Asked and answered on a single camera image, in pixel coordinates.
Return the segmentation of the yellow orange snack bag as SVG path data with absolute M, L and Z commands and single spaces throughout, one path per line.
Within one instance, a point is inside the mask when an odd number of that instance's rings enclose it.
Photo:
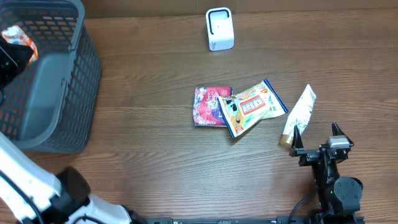
M 241 93 L 220 96 L 218 103 L 233 139 L 262 119 L 276 118 L 289 112 L 268 80 Z

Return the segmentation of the white cosmetic tube gold cap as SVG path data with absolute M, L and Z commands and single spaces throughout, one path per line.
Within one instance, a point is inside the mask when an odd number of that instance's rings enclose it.
M 286 148 L 291 148 L 294 138 L 294 127 L 298 127 L 299 134 L 302 134 L 308 126 L 312 116 L 313 106 L 316 101 L 316 94 L 311 86 L 307 84 L 300 98 L 291 110 L 285 122 L 284 130 L 279 140 L 279 144 Z

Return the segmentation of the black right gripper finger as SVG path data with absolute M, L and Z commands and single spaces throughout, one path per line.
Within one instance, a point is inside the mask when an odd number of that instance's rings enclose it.
M 354 146 L 354 142 L 340 129 L 336 122 L 332 122 L 331 129 L 333 136 L 344 136 L 348 140 L 349 145 Z
M 304 150 L 302 138 L 300 135 L 300 131 L 297 125 L 294 126 L 294 136 L 292 141 L 292 148 L 289 152 L 289 156 L 297 157 L 301 155 L 301 151 Z

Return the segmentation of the red purple snack packet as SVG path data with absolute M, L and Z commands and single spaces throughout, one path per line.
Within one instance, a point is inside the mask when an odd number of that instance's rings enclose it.
M 193 123 L 195 126 L 226 127 L 218 97 L 233 94 L 231 86 L 196 87 L 193 97 Z

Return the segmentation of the orange Kleenex tissue pack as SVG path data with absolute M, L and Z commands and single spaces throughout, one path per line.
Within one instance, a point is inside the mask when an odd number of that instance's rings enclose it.
M 9 44 L 29 46 L 33 50 L 33 54 L 29 60 L 29 63 L 32 63 L 39 58 L 35 43 L 25 34 L 25 32 L 19 26 L 10 26 L 4 29 L 1 32 L 1 35 Z

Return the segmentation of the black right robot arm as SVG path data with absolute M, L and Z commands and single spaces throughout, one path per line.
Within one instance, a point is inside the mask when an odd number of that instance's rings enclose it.
M 298 127 L 294 127 L 292 157 L 299 158 L 299 166 L 310 166 L 315 179 L 315 190 L 299 201 L 287 218 L 287 223 L 364 223 L 363 217 L 356 216 L 360 211 L 363 183 L 354 177 L 340 176 L 337 164 L 348 159 L 354 146 L 336 122 L 331 124 L 332 135 L 318 149 L 305 149 Z M 317 195 L 320 208 L 306 216 L 296 216 L 297 209 L 307 200 Z

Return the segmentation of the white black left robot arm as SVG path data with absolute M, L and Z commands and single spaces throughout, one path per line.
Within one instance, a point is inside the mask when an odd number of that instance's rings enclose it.
M 47 40 L 37 53 L 1 39 L 1 198 L 18 222 L 140 222 L 133 210 L 96 196 L 76 169 L 53 174 L 26 155 L 83 150 L 100 78 L 87 37 Z

